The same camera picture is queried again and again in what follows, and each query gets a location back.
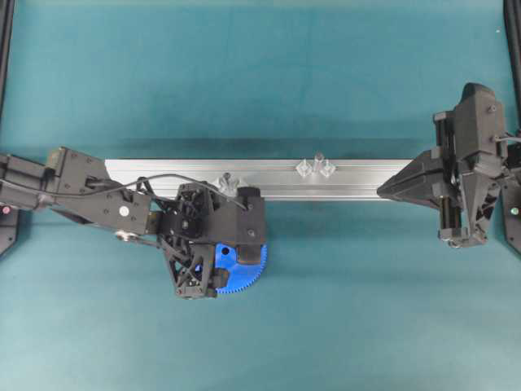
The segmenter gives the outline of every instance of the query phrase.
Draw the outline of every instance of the black cable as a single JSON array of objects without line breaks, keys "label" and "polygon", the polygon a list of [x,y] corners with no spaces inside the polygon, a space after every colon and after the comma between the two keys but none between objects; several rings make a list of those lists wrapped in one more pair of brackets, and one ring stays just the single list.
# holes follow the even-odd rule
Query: black cable
[{"label": "black cable", "polygon": [[[217,188],[214,187],[213,185],[210,185],[210,184],[208,184],[206,182],[197,181],[197,180],[195,180],[193,178],[185,177],[184,175],[180,175],[180,174],[157,174],[157,175],[152,175],[150,177],[140,178],[137,181],[134,181],[134,182],[131,182],[131,183],[127,183],[125,185],[121,185],[121,186],[118,186],[118,187],[113,187],[111,189],[100,190],[100,191],[92,191],[90,193],[82,193],[82,194],[54,193],[53,191],[38,190],[38,189],[34,189],[32,187],[27,187],[27,186],[24,186],[24,185],[20,185],[18,183],[14,183],[14,182],[8,181],[6,179],[2,179],[2,178],[0,178],[0,183],[3,183],[4,185],[6,185],[8,187],[11,187],[11,188],[14,188],[14,189],[18,189],[18,190],[21,190],[21,191],[27,191],[27,192],[30,192],[30,193],[36,194],[36,195],[42,195],[42,196],[44,195],[44,196],[50,196],[50,197],[63,197],[63,198],[76,198],[76,199],[79,198],[79,199],[81,199],[81,198],[90,197],[90,196],[100,196],[100,195],[102,196],[104,194],[113,193],[115,191],[128,190],[127,187],[138,185],[139,183],[144,183],[144,182],[147,182],[147,181],[151,181],[153,179],[160,179],[160,178],[178,178],[178,179],[182,179],[184,181],[197,183],[198,185],[200,185],[200,186],[202,186],[202,187],[204,187],[204,188],[206,188],[206,189],[208,189],[210,191],[213,191],[214,193],[218,194],[219,196],[225,198],[229,202],[233,202],[234,204],[236,204],[242,210],[247,210],[246,206],[244,206],[243,204],[241,204],[240,202],[235,200],[233,197],[230,197],[229,195],[226,195],[226,194],[218,191]],[[153,197],[156,198],[157,200],[171,201],[170,199],[167,199],[165,197],[159,197],[157,195],[153,195]]]}]

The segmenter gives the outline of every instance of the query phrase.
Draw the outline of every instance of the metal extrusion bar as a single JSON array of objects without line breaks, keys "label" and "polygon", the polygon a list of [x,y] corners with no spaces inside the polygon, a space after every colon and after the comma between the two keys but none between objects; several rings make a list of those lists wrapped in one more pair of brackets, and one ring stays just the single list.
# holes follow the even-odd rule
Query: metal extrusion bar
[{"label": "metal extrusion bar", "polygon": [[[410,160],[329,160],[335,172],[327,178],[319,172],[303,178],[296,170],[302,160],[105,160],[112,179],[129,183],[137,177],[176,173],[215,183],[223,175],[259,187],[272,201],[381,200],[376,189]],[[166,178],[151,184],[158,196],[175,197],[183,181]]]}]

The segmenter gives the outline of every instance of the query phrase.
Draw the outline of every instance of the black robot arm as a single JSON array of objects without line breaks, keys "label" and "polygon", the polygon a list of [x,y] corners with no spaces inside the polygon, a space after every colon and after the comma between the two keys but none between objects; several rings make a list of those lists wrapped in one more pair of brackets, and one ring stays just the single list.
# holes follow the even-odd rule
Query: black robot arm
[{"label": "black robot arm", "polygon": [[[181,177],[154,178],[164,176]],[[51,208],[76,223],[115,231],[118,239],[161,248],[175,293],[183,298],[215,297],[226,286],[229,271],[214,266],[218,244],[234,248],[239,263],[261,262],[265,208],[259,189],[240,187],[229,197],[193,181],[171,200],[156,196],[149,179],[121,185],[103,160],[64,147],[45,165],[2,155],[0,206],[4,220],[18,209]]]}]

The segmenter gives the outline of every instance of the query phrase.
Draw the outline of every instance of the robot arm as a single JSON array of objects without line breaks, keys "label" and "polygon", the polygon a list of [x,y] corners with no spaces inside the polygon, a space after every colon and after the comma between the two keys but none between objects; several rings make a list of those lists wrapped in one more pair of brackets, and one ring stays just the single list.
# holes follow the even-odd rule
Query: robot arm
[{"label": "robot arm", "polygon": [[232,198],[193,181],[180,187],[175,200],[165,199],[147,178],[121,185],[110,179],[103,160],[61,147],[45,165],[0,156],[0,204],[52,208],[76,223],[115,231],[124,241],[161,248],[175,293],[183,298],[216,297],[227,285],[233,270],[216,266],[217,248],[233,249],[244,267],[263,260],[265,206],[255,187],[240,187]]},{"label": "robot arm", "polygon": [[454,110],[435,114],[434,123],[436,147],[385,182],[378,194],[439,209],[439,237],[451,247],[485,244],[501,187],[514,179],[506,161],[503,106],[492,90],[469,83]]}]

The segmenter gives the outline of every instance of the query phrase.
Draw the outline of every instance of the wire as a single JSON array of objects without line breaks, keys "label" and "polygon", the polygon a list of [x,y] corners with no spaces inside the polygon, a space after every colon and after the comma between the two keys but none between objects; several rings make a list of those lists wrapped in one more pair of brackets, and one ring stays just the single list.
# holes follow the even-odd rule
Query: wire
[{"label": "wire", "polygon": [[514,136],[505,136],[505,137],[496,137],[496,141],[514,141],[516,143],[521,143],[521,137]]},{"label": "wire", "polygon": [[[3,183],[4,185],[6,185],[8,187],[11,187],[13,189],[18,189],[18,190],[21,190],[21,191],[27,191],[27,192],[30,192],[30,193],[36,194],[36,195],[81,199],[81,198],[91,197],[91,196],[100,196],[100,195],[102,196],[102,195],[105,195],[105,194],[113,193],[115,191],[128,190],[127,187],[138,185],[140,183],[144,183],[144,182],[147,182],[147,181],[151,181],[151,180],[154,180],[154,179],[160,179],[160,178],[178,178],[178,179],[182,179],[184,181],[197,183],[198,185],[200,185],[200,186],[202,186],[202,187],[204,187],[204,188],[206,188],[206,189],[208,189],[210,191],[213,191],[214,193],[218,194],[219,196],[223,197],[224,199],[228,200],[229,202],[232,202],[232,203],[236,204],[242,210],[247,210],[246,206],[244,206],[243,204],[241,204],[240,202],[235,200],[233,197],[230,197],[229,195],[226,195],[226,194],[218,191],[213,185],[210,185],[210,184],[208,184],[206,182],[197,181],[197,180],[195,180],[193,178],[185,177],[184,175],[180,175],[180,174],[157,174],[157,175],[152,175],[150,177],[140,178],[137,181],[134,181],[134,182],[131,182],[131,183],[127,183],[125,185],[121,185],[121,186],[118,186],[118,187],[113,187],[112,189],[100,190],[100,191],[92,191],[90,193],[82,193],[82,194],[66,194],[66,193],[55,193],[53,191],[38,190],[38,189],[34,189],[32,187],[27,187],[25,185],[20,185],[18,183],[14,183],[14,182],[8,181],[6,179],[2,179],[2,178],[0,178],[0,183]],[[158,199],[158,200],[168,200],[168,201],[171,201],[170,199],[167,199],[165,197],[159,197],[157,195],[154,195],[154,197],[156,199]]]}]

